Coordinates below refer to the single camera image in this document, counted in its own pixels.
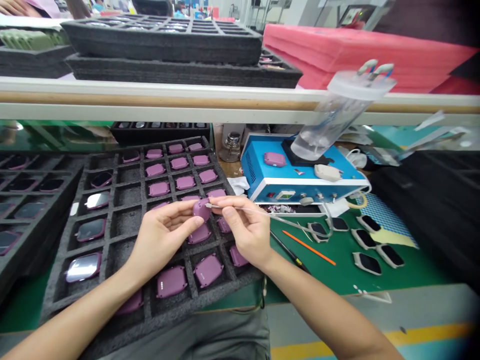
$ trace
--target black tool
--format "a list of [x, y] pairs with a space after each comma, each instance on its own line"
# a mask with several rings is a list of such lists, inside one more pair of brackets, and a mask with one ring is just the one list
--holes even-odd
[[281, 246], [283, 250], [287, 253], [287, 255], [290, 257], [290, 259], [293, 261], [295, 265], [297, 265], [300, 269], [302, 269], [304, 272], [307, 274], [312, 275], [312, 273], [307, 269], [307, 267], [304, 265], [303, 262], [300, 261], [300, 259], [297, 257], [297, 255], [294, 254], [293, 251], [291, 251], [288, 247], [285, 246], [283, 242], [280, 241], [280, 239], [275, 235], [272, 230], [270, 230], [270, 235], [272, 238], [275, 239], [275, 241], [278, 243], [278, 245]]

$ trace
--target orange pen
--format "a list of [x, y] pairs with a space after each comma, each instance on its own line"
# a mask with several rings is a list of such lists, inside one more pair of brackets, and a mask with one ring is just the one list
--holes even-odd
[[306, 243], [304, 243], [303, 241], [301, 240], [298, 240], [295, 236], [293, 236], [292, 234], [286, 232], [285, 230], [282, 230], [282, 232], [287, 235], [289, 238], [292, 238], [293, 240], [295, 240], [297, 243], [299, 243], [300, 245], [303, 245], [304, 247], [306, 247], [308, 250], [310, 250], [312, 253], [318, 255], [319, 257], [321, 257], [323, 260], [326, 260], [328, 261], [330, 264], [332, 264], [333, 266], [337, 266], [337, 263], [333, 260], [330, 260], [328, 257], [326, 257], [325, 255], [323, 255], [322, 253], [319, 253], [317, 250], [315, 250], [314, 248], [308, 246]]

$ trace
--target hand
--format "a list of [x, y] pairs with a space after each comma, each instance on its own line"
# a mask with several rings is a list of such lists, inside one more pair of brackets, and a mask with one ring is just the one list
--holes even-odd
[[148, 211], [125, 267], [146, 283], [170, 261], [185, 239], [204, 223], [192, 216], [197, 200], [177, 201]]
[[0, 13], [4, 15], [28, 16], [28, 7], [23, 0], [0, 0]]
[[[265, 212], [255, 203], [241, 196], [211, 197], [210, 203], [222, 207], [213, 208], [215, 214], [222, 214], [235, 237], [236, 247], [250, 264], [261, 268], [270, 259], [270, 218], [256, 212]], [[239, 210], [233, 207], [252, 209]]]

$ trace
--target gray floor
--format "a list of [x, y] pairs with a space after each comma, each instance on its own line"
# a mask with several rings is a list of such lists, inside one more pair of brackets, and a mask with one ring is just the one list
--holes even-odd
[[[465, 284], [419, 287], [389, 293], [392, 304], [358, 296], [348, 297], [347, 300], [382, 332], [398, 331], [400, 327], [408, 330], [470, 322], [475, 318], [480, 304], [479, 297]], [[267, 311], [272, 348], [319, 341], [291, 304], [268, 306]], [[0, 336], [0, 356], [25, 336]]]

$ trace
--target blue checkered cloth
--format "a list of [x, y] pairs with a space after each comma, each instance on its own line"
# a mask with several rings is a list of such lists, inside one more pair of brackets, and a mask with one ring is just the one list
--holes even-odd
[[[419, 245], [405, 226], [404, 222], [382, 200], [380, 200], [378, 196], [372, 193], [369, 193], [365, 196], [368, 201], [368, 205], [360, 209], [363, 215], [369, 215], [385, 230], [409, 237], [415, 244], [416, 248], [420, 249]], [[361, 198], [356, 199], [357, 204], [361, 204], [362, 201], [363, 200]]]

